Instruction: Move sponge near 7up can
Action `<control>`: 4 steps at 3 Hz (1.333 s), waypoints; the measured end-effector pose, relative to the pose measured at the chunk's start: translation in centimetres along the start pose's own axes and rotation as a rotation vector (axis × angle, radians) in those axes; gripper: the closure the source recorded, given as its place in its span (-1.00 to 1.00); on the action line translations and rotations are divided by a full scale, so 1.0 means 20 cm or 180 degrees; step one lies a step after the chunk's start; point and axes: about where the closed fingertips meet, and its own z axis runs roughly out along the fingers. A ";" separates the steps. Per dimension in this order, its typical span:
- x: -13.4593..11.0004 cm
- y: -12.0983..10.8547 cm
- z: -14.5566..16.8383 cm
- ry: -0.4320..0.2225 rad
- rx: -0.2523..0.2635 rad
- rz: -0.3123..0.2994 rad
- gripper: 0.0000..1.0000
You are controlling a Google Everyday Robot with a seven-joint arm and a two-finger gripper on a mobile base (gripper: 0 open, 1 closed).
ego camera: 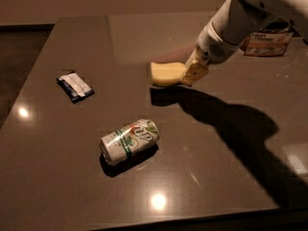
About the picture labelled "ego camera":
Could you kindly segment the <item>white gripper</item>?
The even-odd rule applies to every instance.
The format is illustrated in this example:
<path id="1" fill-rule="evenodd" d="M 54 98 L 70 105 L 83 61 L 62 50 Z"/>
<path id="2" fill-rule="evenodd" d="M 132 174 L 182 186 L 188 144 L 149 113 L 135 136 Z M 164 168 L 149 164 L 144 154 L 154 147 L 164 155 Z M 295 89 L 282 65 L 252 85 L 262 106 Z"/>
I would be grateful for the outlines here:
<path id="1" fill-rule="evenodd" d="M 230 31 L 229 24 L 211 19 L 196 41 L 196 47 L 185 62 L 180 83 L 191 87 L 209 73 L 208 64 L 226 62 L 239 48 L 241 39 Z"/>

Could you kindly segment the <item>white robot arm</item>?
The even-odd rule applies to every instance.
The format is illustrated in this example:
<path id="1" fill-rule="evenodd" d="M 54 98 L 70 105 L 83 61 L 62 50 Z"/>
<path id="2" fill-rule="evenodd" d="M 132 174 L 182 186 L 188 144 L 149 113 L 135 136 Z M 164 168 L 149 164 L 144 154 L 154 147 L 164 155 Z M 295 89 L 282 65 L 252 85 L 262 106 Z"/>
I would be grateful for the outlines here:
<path id="1" fill-rule="evenodd" d="M 308 40 L 308 0 L 226 0 L 200 32 L 180 83 L 191 86 L 203 78 L 211 64 L 228 60 L 250 34 L 276 18 Z"/>

